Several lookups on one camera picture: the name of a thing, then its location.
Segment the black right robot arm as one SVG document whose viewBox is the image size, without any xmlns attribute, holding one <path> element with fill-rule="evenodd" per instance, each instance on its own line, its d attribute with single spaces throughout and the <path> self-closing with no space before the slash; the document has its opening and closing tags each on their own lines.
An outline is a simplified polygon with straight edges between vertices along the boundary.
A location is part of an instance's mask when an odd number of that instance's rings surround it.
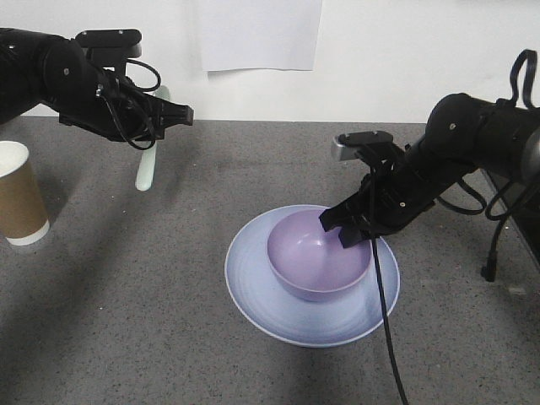
<svg viewBox="0 0 540 405">
<path fill-rule="evenodd" d="M 539 182 L 539 112 L 503 100 L 447 95 L 429 115 L 424 135 L 406 149 L 383 131 L 342 134 L 337 141 L 374 171 L 320 216 L 324 230 L 340 229 L 345 248 L 397 233 L 477 169 L 523 186 Z"/>
</svg>

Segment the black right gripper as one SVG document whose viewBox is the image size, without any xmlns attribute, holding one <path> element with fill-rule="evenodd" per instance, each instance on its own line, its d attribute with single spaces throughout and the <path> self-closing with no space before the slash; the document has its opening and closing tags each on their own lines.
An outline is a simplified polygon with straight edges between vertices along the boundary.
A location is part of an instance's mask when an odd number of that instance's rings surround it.
<svg viewBox="0 0 540 405">
<path fill-rule="evenodd" d="M 394 234 L 434 205 L 431 197 L 420 196 L 424 181 L 398 147 L 362 147 L 358 157 L 370 167 L 360 182 L 359 195 L 319 216 L 325 232 L 341 227 L 338 238 L 343 248 L 370 240 L 372 235 Z"/>
</svg>

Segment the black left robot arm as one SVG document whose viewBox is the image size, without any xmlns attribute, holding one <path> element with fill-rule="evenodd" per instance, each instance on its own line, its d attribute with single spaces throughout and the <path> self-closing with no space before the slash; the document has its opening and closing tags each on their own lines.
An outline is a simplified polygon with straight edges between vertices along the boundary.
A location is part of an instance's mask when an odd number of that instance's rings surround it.
<svg viewBox="0 0 540 405">
<path fill-rule="evenodd" d="M 73 39 L 14 28 L 1 30 L 1 122 L 39 104 L 60 123 L 144 150 L 175 125 L 190 126 L 193 110 L 137 86 L 127 64 L 140 65 L 135 29 L 86 30 Z"/>
</svg>

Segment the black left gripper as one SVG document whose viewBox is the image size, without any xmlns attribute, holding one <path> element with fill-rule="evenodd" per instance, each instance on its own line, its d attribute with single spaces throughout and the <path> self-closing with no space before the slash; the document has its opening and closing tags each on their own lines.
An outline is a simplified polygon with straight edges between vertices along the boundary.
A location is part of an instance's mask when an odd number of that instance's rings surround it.
<svg viewBox="0 0 540 405">
<path fill-rule="evenodd" d="M 155 143 L 165 135 L 162 127 L 191 126 L 194 111 L 189 105 L 152 95 L 161 77 L 153 67 L 148 70 L 155 84 L 141 87 L 125 75 L 104 69 L 105 77 L 90 89 L 79 89 L 57 104 L 59 122 L 121 143 Z"/>
</svg>

